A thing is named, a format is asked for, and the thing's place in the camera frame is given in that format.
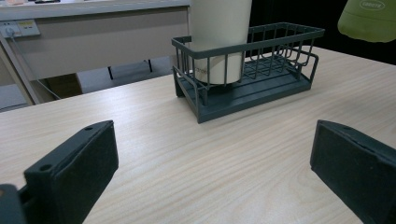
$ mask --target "dark background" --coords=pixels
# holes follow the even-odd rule
[[[315,46],[362,58],[396,64],[396,40],[370,43],[352,39],[338,32],[337,22],[347,0],[252,0],[250,26],[290,22],[325,29]]]

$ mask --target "white power cord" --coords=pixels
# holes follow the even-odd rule
[[[26,65],[29,67],[28,62],[27,62],[26,58],[24,57],[24,55],[23,55],[23,53],[22,53],[22,51],[21,51],[20,45],[17,43],[17,41],[15,41],[15,38],[14,38],[15,31],[14,31],[13,29],[11,29],[11,28],[7,28],[7,29],[6,29],[6,33],[7,33],[7,35],[9,36],[9,38],[11,38],[12,42],[14,42],[15,46],[17,47],[18,52],[19,52],[20,55],[22,56],[22,58],[23,58],[24,62],[26,63]],[[35,76],[35,81],[37,81],[42,87],[44,87],[44,89],[46,89],[49,93],[51,93],[53,96],[55,96],[55,98],[56,98],[57,100],[62,100],[61,97],[59,97],[55,92],[51,91],[46,85],[44,85],[44,84],[38,79],[38,76],[36,76],[36,75],[33,73],[33,71],[32,71],[32,74]]]

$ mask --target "cream-colored cup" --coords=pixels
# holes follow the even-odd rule
[[[191,48],[201,51],[245,44],[248,39],[251,0],[191,0]],[[240,79],[242,53],[228,56],[226,83]],[[225,56],[195,60],[195,77],[211,84],[223,84]]]

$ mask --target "desk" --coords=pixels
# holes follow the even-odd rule
[[[313,52],[312,90],[202,124],[172,76],[1,113],[0,183],[113,119],[120,168],[86,223],[361,223],[310,169],[316,124],[396,147],[396,66]]]
[[[15,38],[23,57],[0,36],[32,104],[53,100],[34,80],[173,56],[171,39],[189,29],[189,0],[32,4],[0,7],[0,21],[35,19],[40,31]]]

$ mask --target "chair leg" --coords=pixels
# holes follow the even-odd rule
[[[111,72],[111,67],[109,66],[107,68],[107,70],[108,70],[108,73],[110,74],[110,79],[113,80],[113,73]]]
[[[148,66],[149,66],[149,71],[152,72],[151,60],[150,59],[148,59]]]

